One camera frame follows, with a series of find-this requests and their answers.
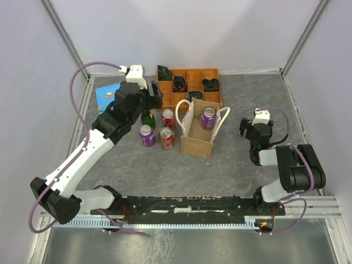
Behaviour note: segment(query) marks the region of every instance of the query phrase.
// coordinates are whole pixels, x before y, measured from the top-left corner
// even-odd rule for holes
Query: soda can
[[[141,126],[139,135],[145,147],[151,147],[155,144],[154,130],[149,125]]]
[[[175,130],[176,128],[176,119],[174,111],[171,109],[165,109],[161,114],[161,118],[163,119],[163,126],[171,128],[171,130]]]
[[[162,128],[159,137],[163,149],[169,150],[174,146],[174,133],[171,128]]]
[[[202,114],[202,122],[201,122],[202,128],[206,130],[213,129],[215,125],[215,120],[216,120],[216,116],[215,116],[214,108],[211,108],[211,107],[205,108]]]

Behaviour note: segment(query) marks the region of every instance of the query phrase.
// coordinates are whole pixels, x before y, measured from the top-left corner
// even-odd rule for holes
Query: green bottle
[[[155,129],[155,116],[152,114],[152,112],[144,110],[141,113],[141,121],[142,125],[149,125],[152,129]]]

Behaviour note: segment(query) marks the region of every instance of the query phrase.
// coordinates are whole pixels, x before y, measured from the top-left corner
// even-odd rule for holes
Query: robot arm
[[[152,82],[148,89],[141,65],[122,67],[126,80],[115,92],[115,100],[93,122],[90,139],[76,150],[45,179],[36,177],[30,184],[36,198],[53,180],[55,183],[41,200],[41,206],[60,224],[68,223],[79,212],[97,208],[109,208],[120,195],[110,186],[99,186],[95,190],[75,191],[77,185],[101,156],[109,151],[131,130],[142,111],[162,108],[162,93],[158,83]],[[58,173],[83,150],[74,163],[56,179]]]
[[[254,111],[254,119],[243,118],[240,125],[240,135],[250,141],[250,159],[256,166],[276,166],[279,178],[271,184],[259,187],[254,193],[254,200],[258,204],[263,202],[277,202],[288,194],[296,191],[306,191],[310,188],[310,177],[302,159],[290,146],[276,146],[271,148],[270,138],[274,122],[270,120],[268,111]],[[298,145],[312,171],[314,178],[313,190],[325,186],[325,173],[310,144]]]

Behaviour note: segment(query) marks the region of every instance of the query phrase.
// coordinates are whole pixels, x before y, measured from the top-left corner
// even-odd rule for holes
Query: brown paper bag
[[[182,123],[178,118],[178,108],[182,103],[189,105]],[[188,100],[181,100],[175,110],[176,120],[182,128],[183,135],[181,136],[181,152],[204,158],[210,158],[213,148],[213,141],[227,115],[230,112],[229,107],[219,109],[220,104],[214,102],[206,102],[199,99],[193,99],[192,103]],[[205,130],[201,126],[202,113],[207,107],[212,107],[216,110],[216,120],[213,129]],[[220,113],[226,111],[223,118]]]

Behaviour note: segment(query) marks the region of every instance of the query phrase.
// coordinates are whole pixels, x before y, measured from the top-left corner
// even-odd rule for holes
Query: white panel
[[[319,0],[52,2],[85,63],[143,64],[151,74],[157,64],[222,72],[283,67]]]
[[[39,1],[6,1],[0,35],[0,262],[17,264],[26,262],[33,237],[29,184],[67,153],[75,117],[68,85],[76,66]],[[76,100],[83,87],[79,76]]]
[[[352,2],[331,1],[288,75],[309,138],[352,237]]]

